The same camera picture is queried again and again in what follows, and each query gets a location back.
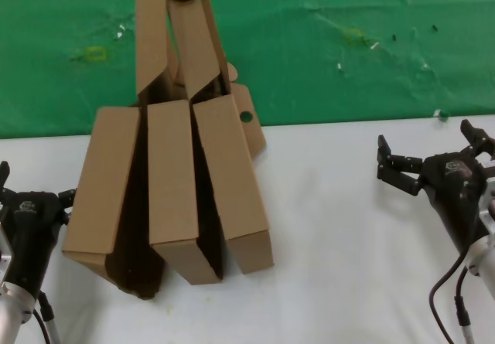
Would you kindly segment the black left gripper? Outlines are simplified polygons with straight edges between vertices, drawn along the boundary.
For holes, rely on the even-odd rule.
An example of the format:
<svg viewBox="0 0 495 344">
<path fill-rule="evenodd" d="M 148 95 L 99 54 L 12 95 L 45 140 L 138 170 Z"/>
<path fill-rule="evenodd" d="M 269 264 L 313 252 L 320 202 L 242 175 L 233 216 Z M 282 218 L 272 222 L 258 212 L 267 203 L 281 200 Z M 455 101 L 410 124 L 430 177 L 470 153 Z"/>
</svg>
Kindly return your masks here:
<svg viewBox="0 0 495 344">
<path fill-rule="evenodd" d="M 76 189 L 52 192 L 4 191 L 10 174 L 0 164 L 1 225 L 12 248 L 5 280 L 21 288 L 41 288 L 60 228 L 68 224 Z"/>
</svg>

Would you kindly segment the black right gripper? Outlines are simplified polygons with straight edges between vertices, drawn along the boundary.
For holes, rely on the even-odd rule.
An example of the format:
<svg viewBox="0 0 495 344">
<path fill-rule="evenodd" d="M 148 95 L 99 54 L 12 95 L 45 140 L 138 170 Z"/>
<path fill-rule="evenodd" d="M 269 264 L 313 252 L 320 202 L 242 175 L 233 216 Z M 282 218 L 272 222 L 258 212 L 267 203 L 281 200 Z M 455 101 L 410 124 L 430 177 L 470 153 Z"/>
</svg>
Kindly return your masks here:
<svg viewBox="0 0 495 344">
<path fill-rule="evenodd" d="M 377 178 L 412 196 L 425 190 L 428 200 L 459 252 L 488 230 L 480 220 L 479 202 L 486 190 L 486 171 L 474 155 L 494 155 L 494 139 L 464 119 L 460 131 L 468 141 L 461 152 L 420 158 L 393 155 L 383 135 L 377 139 Z M 420 174 L 422 180 L 408 175 Z"/>
</svg>

